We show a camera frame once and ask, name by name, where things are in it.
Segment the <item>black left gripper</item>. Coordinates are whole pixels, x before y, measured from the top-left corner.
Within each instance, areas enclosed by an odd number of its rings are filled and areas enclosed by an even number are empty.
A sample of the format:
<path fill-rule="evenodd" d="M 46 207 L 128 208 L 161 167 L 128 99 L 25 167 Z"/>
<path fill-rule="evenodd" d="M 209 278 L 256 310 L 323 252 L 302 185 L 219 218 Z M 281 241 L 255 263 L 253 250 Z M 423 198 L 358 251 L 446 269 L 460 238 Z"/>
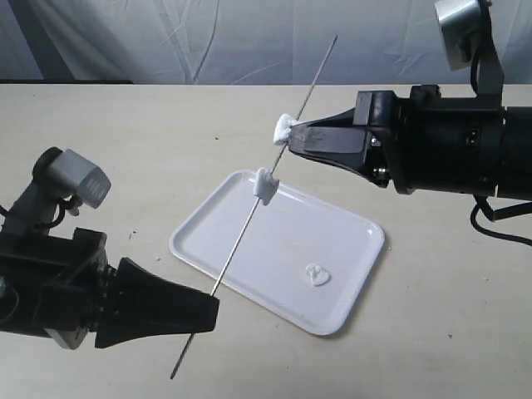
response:
<path fill-rule="evenodd" d="M 115 274 L 117 312 L 99 323 L 95 348 L 214 330 L 217 298 L 160 278 L 129 258 L 121 259 L 116 272 L 107 262 L 106 241 L 106 234 L 81 228 L 70 239 L 2 233 L 1 331 L 35 337 L 45 337 L 48 329 L 93 332 Z M 142 316 L 178 317 L 156 321 Z"/>

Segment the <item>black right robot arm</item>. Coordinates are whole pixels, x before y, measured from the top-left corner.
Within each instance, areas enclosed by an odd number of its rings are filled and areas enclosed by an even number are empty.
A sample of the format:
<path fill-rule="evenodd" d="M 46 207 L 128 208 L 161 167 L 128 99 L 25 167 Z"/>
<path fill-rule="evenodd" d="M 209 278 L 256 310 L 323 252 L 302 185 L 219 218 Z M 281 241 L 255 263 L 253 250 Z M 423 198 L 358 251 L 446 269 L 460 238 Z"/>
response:
<path fill-rule="evenodd" d="M 531 198 L 531 109 L 495 95 L 444 97 L 436 85 L 361 91 L 356 105 L 291 129 L 293 154 L 397 193 Z"/>

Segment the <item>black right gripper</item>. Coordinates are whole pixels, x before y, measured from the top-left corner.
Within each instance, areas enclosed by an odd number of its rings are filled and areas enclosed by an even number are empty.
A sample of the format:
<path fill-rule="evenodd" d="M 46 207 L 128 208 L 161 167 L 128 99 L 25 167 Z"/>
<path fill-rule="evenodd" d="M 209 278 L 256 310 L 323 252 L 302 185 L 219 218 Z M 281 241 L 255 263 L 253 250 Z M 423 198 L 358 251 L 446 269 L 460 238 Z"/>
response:
<path fill-rule="evenodd" d="M 364 170 L 368 131 L 381 143 L 397 193 L 492 196 L 500 171 L 503 115 L 500 93 L 444 97 L 437 85 L 413 86 L 407 98 L 394 91 L 361 91 L 355 108 L 298 123 L 288 149 L 314 162 Z"/>

